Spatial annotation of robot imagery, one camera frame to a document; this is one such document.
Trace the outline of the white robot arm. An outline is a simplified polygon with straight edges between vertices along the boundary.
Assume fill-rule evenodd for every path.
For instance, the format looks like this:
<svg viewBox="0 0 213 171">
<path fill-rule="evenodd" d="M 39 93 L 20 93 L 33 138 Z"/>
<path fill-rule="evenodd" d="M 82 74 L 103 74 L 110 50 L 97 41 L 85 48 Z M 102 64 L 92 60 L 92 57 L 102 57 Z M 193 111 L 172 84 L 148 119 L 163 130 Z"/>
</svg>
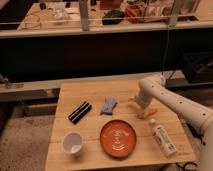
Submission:
<svg viewBox="0 0 213 171">
<path fill-rule="evenodd" d="M 213 171 L 213 109 L 166 89 L 165 84 L 166 79 L 162 74 L 140 79 L 134 101 L 145 110 L 155 98 L 202 133 L 203 143 L 197 171 Z"/>
</svg>

